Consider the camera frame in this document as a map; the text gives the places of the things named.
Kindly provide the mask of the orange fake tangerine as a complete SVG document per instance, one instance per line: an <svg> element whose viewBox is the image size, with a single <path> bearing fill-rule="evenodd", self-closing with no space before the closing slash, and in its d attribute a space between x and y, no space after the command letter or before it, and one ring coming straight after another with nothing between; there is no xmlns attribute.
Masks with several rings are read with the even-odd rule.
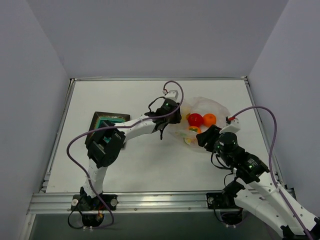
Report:
<svg viewBox="0 0 320 240"><path fill-rule="evenodd" d="M215 125L217 123L217 118L212 113L207 113L203 116L203 125L205 127L210 127L212 125Z"/></svg>

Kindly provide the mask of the orange fake persimmon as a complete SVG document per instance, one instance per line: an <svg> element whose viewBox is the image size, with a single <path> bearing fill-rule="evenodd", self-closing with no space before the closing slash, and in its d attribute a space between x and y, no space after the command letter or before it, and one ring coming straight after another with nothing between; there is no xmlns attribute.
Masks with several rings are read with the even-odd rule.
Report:
<svg viewBox="0 0 320 240"><path fill-rule="evenodd" d="M201 134L202 133L201 128L198 127L198 126L189 126L188 130L192 131L192 132L195 132L197 134Z"/></svg>

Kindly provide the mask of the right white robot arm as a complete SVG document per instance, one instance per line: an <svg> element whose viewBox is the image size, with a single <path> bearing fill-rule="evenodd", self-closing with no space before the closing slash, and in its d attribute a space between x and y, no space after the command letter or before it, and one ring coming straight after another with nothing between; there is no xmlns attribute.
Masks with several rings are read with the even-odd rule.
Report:
<svg viewBox="0 0 320 240"><path fill-rule="evenodd" d="M273 180L268 166L238 145L235 133L221 132L212 125L196 139L200 147L220 157L235 176L221 191L225 205L248 211L284 240L320 238L319 217Z"/></svg>

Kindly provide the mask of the clear plastic bag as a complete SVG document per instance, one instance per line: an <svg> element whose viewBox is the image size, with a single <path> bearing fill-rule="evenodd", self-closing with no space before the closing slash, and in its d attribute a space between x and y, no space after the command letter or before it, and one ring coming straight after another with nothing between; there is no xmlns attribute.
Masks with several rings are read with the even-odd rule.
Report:
<svg viewBox="0 0 320 240"><path fill-rule="evenodd" d="M198 145L196 135L204 133L213 125L225 127L225 118L230 115L230 111L217 101L197 96L183 100L180 114L181 122L170 124L168 132L182 147L194 152L204 152L205 149Z"/></svg>

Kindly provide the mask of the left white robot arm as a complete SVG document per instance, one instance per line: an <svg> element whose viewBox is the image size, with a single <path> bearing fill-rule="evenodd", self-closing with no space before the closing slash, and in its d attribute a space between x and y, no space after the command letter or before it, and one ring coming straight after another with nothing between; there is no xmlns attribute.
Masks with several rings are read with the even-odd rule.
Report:
<svg viewBox="0 0 320 240"><path fill-rule="evenodd" d="M156 111L149 111L128 122L107 121L103 126L113 129L93 133L86 144L89 157L88 177L80 188L80 195L84 196L82 202L88 209L95 210L100 206L107 169L118 158L125 143L142 135L163 133L169 124L179 124L182 119L179 105L175 100L165 98Z"/></svg>

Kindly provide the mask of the red fake apple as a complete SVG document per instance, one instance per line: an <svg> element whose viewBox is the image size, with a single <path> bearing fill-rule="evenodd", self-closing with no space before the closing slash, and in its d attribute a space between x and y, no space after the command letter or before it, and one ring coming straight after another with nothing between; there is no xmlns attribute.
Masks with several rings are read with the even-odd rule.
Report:
<svg viewBox="0 0 320 240"><path fill-rule="evenodd" d="M198 113L192 113L187 118L188 124L190 126L200 127L204 124L203 117Z"/></svg>

